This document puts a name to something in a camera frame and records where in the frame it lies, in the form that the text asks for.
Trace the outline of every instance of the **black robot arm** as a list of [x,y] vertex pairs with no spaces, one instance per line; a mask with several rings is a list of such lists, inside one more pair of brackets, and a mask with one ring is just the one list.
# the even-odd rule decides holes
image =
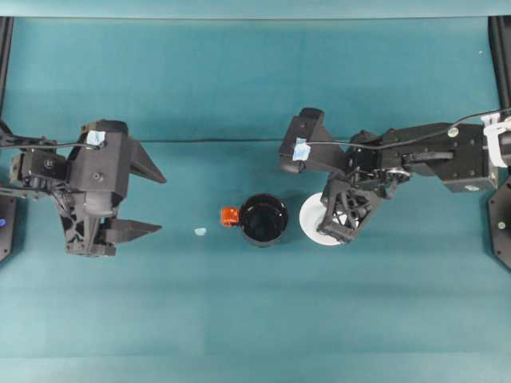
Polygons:
[[[499,158],[511,164],[511,132],[501,130],[497,138]],[[321,198],[327,211],[317,231],[349,243],[379,204],[414,173],[436,176],[452,192],[497,189],[498,169],[490,160],[488,140],[479,124],[436,123],[389,129],[381,136],[362,130],[347,142],[336,141],[323,126],[323,112],[305,108],[293,117],[279,156],[287,172],[329,173]],[[341,144],[348,149],[343,151]],[[299,145],[306,145],[309,153],[297,156]],[[511,267],[509,203],[511,182],[506,182],[489,200],[489,218],[495,255]],[[506,218],[509,231],[503,229]]]
[[[71,144],[15,136],[3,123],[0,129],[0,148],[22,151],[13,158],[11,186],[2,186],[0,195],[11,200],[49,196],[61,217],[67,252],[115,255],[117,243],[160,229],[150,223],[117,218],[127,196],[130,174],[166,182],[141,143],[129,136],[126,123],[99,120],[87,124],[81,128],[77,142]],[[57,154],[62,147],[73,149],[65,157]]]

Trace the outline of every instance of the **teal tablecloth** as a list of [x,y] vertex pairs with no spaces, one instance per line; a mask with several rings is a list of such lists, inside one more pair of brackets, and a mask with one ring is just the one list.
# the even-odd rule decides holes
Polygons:
[[[304,105],[337,135],[452,120],[497,106],[485,23],[18,20],[5,118],[73,139],[117,117],[158,141],[279,138]],[[146,143],[168,183],[133,177],[121,217],[164,228],[112,259],[64,254],[51,202],[23,203],[0,381],[507,381],[511,274],[486,196],[416,177],[357,241],[321,247],[297,214],[325,175],[281,172],[278,144]],[[290,209],[277,246],[218,224],[255,192]]]

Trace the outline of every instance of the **wire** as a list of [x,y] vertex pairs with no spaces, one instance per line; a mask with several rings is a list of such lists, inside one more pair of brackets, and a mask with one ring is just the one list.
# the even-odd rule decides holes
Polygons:
[[495,109],[490,110],[488,112],[482,112],[482,113],[476,113],[471,114],[470,116],[465,116],[463,118],[460,118],[459,120],[453,122],[451,125],[449,125],[447,128],[439,130],[438,132],[432,132],[425,134],[423,136],[415,137],[411,140],[401,141],[401,142],[394,142],[392,144],[385,144],[385,145],[370,145],[370,144],[357,144],[355,142],[348,142],[348,141],[342,141],[342,140],[334,140],[334,141],[312,141],[312,142],[306,142],[307,145],[321,145],[321,144],[339,144],[339,145],[346,145],[351,146],[352,148],[361,148],[361,149],[369,149],[369,150],[383,150],[388,148],[396,148],[398,146],[406,146],[415,144],[416,142],[427,140],[428,138],[433,138],[436,136],[442,136],[446,134],[450,129],[456,128],[459,124],[461,124],[464,121],[472,120],[473,118],[482,117],[487,114],[493,114],[493,113],[503,113],[511,111],[511,108],[502,108],[502,109]]
[[3,149],[59,149],[59,148],[88,148],[99,150],[99,145],[82,144],[79,142],[66,142],[64,144],[24,144],[24,145],[2,145],[0,150]]

